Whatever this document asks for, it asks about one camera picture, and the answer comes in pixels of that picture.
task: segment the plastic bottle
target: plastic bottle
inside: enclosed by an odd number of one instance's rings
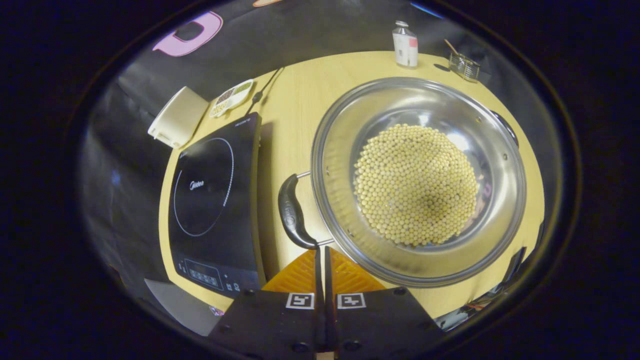
[[[396,62],[402,67],[414,69],[418,66],[418,38],[409,31],[404,21],[396,21],[398,27],[393,30]]]

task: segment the midea logo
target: midea logo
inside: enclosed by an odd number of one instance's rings
[[[192,181],[191,184],[189,184],[189,190],[199,188],[202,185],[204,185],[204,181]]]

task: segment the pink letter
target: pink letter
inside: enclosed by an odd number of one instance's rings
[[[160,40],[154,46],[154,50],[160,50],[170,56],[183,56],[197,50],[214,37],[222,28],[222,18],[214,13],[208,12],[192,20],[202,26],[202,32],[195,38],[184,41],[175,36],[175,31]]]

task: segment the wooden stick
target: wooden stick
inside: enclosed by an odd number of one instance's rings
[[[453,51],[453,53],[454,53],[456,56],[460,56],[460,54],[458,54],[458,52],[456,51],[456,48],[455,48],[455,47],[453,47],[453,45],[451,45],[451,43],[450,43],[447,39],[444,39],[444,42],[446,42],[446,43],[447,43],[447,45],[451,48],[451,51]]]

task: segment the stainless steel pot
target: stainless steel pot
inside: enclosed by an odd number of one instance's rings
[[[354,164],[368,139],[396,124],[438,129],[474,168],[476,212],[442,245],[396,245],[376,234],[358,207]],[[290,239],[314,249],[330,241],[318,243],[304,228],[295,187],[308,174],[284,182],[278,206]],[[504,119],[451,87],[417,78],[374,80],[338,99],[318,126],[310,175],[322,219],[344,253],[376,277],[411,287],[459,282],[493,263],[517,232],[526,200],[518,140]]]

